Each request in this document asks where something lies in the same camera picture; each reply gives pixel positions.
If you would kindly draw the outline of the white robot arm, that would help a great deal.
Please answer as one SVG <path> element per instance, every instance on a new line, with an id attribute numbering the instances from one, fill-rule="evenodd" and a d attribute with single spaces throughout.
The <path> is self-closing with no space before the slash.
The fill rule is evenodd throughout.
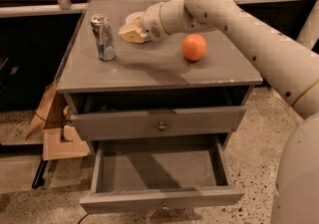
<path id="1" fill-rule="evenodd" d="M 123 25 L 131 43 L 217 29 L 303 118 L 278 168 L 271 224 L 319 224 L 319 56 L 239 8 L 233 0 L 170 0 Z"/>

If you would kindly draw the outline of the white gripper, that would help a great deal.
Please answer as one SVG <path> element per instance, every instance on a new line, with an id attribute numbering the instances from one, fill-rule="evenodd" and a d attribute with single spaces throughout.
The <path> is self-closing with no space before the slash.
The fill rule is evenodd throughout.
<path id="1" fill-rule="evenodd" d="M 150 6 L 143 14 L 140 24 L 128 23 L 119 30 L 120 37 L 129 43 L 144 43 L 148 41 L 158 42 L 169 37 L 169 33 L 164 29 L 160 8 L 162 2 Z"/>

